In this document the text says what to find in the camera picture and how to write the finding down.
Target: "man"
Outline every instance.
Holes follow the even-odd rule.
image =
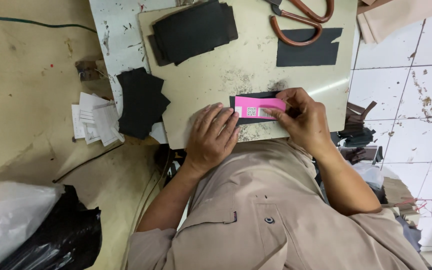
[[[427,269],[393,213],[331,142],[324,105],[302,88],[276,97],[301,112],[293,119],[266,111],[289,140],[236,145],[237,112],[221,112],[221,103],[201,111],[184,164],[129,240],[128,269]]]

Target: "scissors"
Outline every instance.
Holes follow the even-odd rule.
[[[331,16],[333,16],[333,11],[335,9],[335,3],[334,0],[326,0],[326,15],[324,17],[318,16],[316,13],[314,13],[311,9],[308,8],[301,0],[289,0],[291,3],[293,3],[299,10],[301,10],[306,16],[309,18],[305,18],[284,10],[279,9],[279,5],[281,4],[282,0],[266,0],[271,4],[271,9],[273,10],[274,14],[289,18],[291,20],[295,20],[304,24],[307,24],[309,26],[312,26],[316,28],[316,33],[313,35],[313,37],[306,41],[293,41],[289,39],[287,36],[283,34],[281,29],[279,29],[278,21],[276,20],[276,16],[271,16],[270,22],[271,27],[273,28],[276,36],[282,40],[287,45],[295,46],[295,47],[302,47],[309,45],[313,42],[315,42],[320,36],[321,32],[323,31],[323,27],[321,24],[329,21],[331,19]]]

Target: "hand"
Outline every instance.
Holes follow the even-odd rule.
[[[314,101],[301,87],[285,89],[279,92],[276,98],[286,101],[301,113],[292,118],[277,108],[265,110],[278,120],[294,143],[316,159],[324,157],[328,151],[335,148],[329,134],[323,103]]]
[[[200,176],[218,166],[231,154],[238,142],[240,129],[235,126],[239,114],[233,113],[233,108],[228,108],[219,114],[222,109],[222,103],[205,107],[196,117],[189,135],[186,147],[188,155],[183,167],[192,168]]]

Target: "pink label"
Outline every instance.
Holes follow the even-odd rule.
[[[253,98],[235,96],[234,111],[239,113],[241,118],[263,118],[276,119],[264,112],[264,109],[278,108],[286,110],[286,104],[279,98]]]

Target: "brown scissor handle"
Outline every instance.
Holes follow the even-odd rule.
[[[318,16],[311,9],[308,8],[301,0],[289,0],[293,3],[298,9],[300,9],[306,16],[317,21],[321,24],[329,21],[331,16],[333,16],[333,11],[335,10],[335,1],[334,0],[326,0],[326,15],[324,17]]]
[[[319,36],[321,35],[321,32],[323,30],[323,27],[321,26],[321,24],[319,24],[319,23],[317,23],[311,19],[304,18],[302,16],[295,15],[295,14],[289,13],[289,12],[284,11],[284,10],[281,10],[280,16],[286,17],[286,18],[289,18],[289,19],[292,19],[292,20],[295,20],[295,21],[298,21],[298,22],[301,22],[301,23],[304,23],[304,24],[307,24],[309,26],[316,28],[316,34],[314,34],[314,36],[311,39],[306,40],[306,41],[293,41],[293,40],[289,39],[288,37],[286,37],[283,34],[283,32],[281,31],[281,29],[279,29],[278,21],[276,20],[276,16],[271,16],[271,19],[270,19],[271,26],[273,27],[273,30],[276,33],[276,36],[280,40],[282,40],[284,43],[286,43],[287,45],[290,45],[290,46],[302,47],[302,46],[309,45],[309,44],[315,42],[319,38]]]

